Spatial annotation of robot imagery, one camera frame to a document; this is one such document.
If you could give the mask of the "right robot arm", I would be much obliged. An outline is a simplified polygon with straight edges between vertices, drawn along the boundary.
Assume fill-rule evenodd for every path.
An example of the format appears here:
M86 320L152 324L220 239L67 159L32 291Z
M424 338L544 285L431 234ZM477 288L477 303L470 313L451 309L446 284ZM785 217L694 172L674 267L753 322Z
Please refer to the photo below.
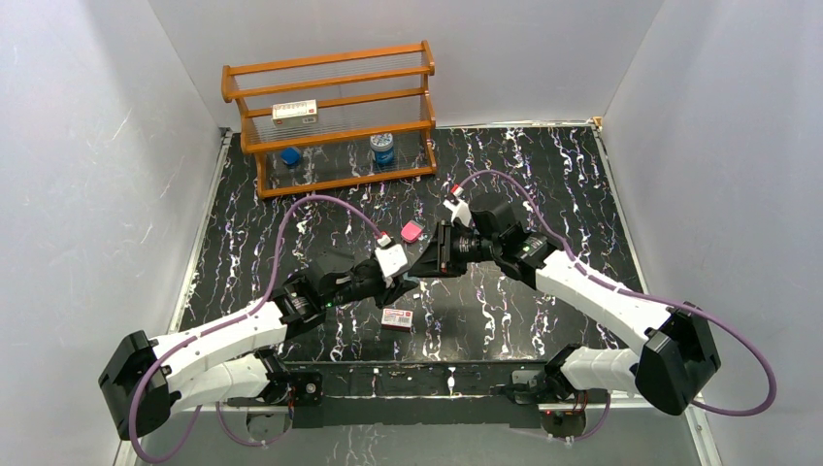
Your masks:
M445 201L449 220L438 222L409 274L454 278L471 263L494 262L509 279L574 307L612 331L625 349L568 345L531 377L502 387L512 401L570 402L591 389L639 394L677 416L721 367L708 321L684 308L634 297L603 274L572 261L559 241L529 230L496 194L471 202Z

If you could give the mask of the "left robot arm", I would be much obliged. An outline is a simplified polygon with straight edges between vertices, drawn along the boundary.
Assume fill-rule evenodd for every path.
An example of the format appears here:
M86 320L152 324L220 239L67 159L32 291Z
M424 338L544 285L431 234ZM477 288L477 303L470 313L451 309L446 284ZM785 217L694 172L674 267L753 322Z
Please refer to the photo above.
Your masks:
M290 379L261 350L313 330L338 306L373 299L384 307L416 286L405 276L410 263L399 245L350 269L334 269L337 260L323 254L268 297L198 327L126 335L98 379L118 437L141 438L179 411L230 398L281 402Z

